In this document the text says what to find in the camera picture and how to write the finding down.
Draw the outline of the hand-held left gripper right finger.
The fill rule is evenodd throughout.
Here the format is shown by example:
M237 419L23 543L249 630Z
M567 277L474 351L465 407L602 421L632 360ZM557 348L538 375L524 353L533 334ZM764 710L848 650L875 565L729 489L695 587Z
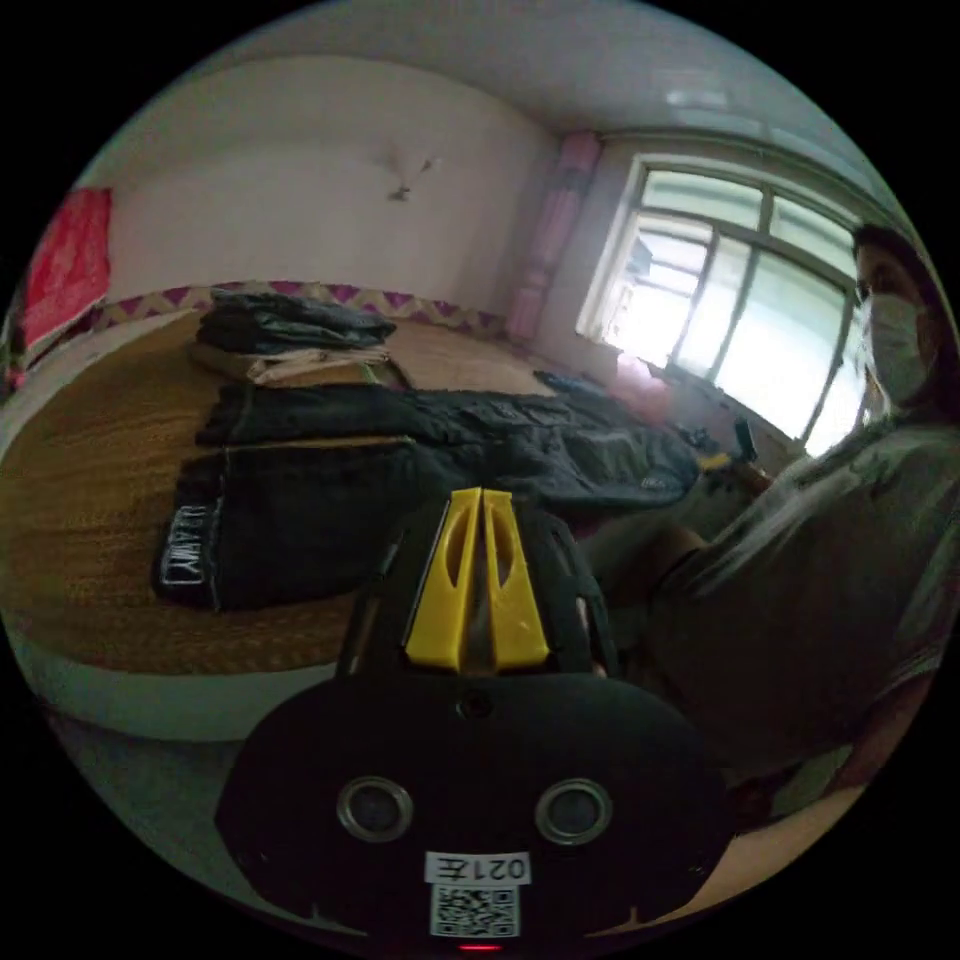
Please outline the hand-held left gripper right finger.
M487 489L482 494L482 508L493 666L539 668L550 650L512 495Z

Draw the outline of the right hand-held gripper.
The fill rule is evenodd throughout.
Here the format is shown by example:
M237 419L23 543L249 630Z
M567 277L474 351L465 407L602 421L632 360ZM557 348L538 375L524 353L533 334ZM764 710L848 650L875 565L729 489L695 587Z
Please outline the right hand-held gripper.
M692 449L702 473L715 473L726 470L733 465L733 456L706 430L691 430L680 424L675 424L674 432Z

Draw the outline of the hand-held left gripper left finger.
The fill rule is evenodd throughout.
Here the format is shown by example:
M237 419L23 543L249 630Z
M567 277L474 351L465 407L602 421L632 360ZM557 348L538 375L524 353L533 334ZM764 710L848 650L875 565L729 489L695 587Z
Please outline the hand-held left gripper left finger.
M460 669L475 600L475 566L482 491L453 492L426 566L405 642L412 665Z

